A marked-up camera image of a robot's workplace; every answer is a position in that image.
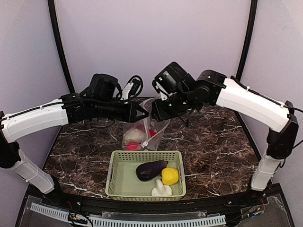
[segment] basket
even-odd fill
[[[179,171],[179,181],[171,187],[171,196],[152,196],[157,176],[150,181],[140,181],[136,168],[142,163],[168,161],[167,167]],[[105,193],[109,198],[119,201],[178,201],[186,194],[185,174],[182,155],[179,151],[120,151],[112,153],[107,174]]]

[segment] eggplant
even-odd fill
[[[136,175],[140,181],[149,181],[158,176],[167,164],[166,161],[143,163],[137,167]]]

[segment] marble tabletop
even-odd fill
[[[123,123],[83,121],[63,126],[45,165],[65,192],[107,198],[111,153],[121,150]],[[190,126],[171,119],[158,150],[182,153],[187,193],[197,199],[245,191],[257,157],[233,111],[207,106],[190,115]]]

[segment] plastic bag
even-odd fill
[[[152,102],[159,97],[150,98],[142,106],[150,115],[136,123],[126,123],[123,127],[122,148],[125,150],[157,150],[170,120],[157,122],[151,118]]]

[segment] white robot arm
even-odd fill
[[[68,94],[19,113],[0,112],[0,167],[17,173],[44,194],[52,192],[58,185],[56,179],[29,160],[17,140],[43,129],[93,118],[136,122],[148,116],[137,102],[131,101],[140,93],[139,87],[142,90],[139,76],[132,77],[121,90],[116,78],[95,74],[90,86],[80,94]],[[119,98],[113,98],[115,88],[119,90]]]
[[[268,98],[212,70],[203,71],[194,80],[176,62],[160,72],[152,85],[161,96],[152,104],[151,114],[157,121],[180,117],[191,108],[199,111],[206,103],[238,111],[269,127],[268,148],[251,179],[252,190],[263,191],[279,164],[292,152],[298,123],[288,101]]]

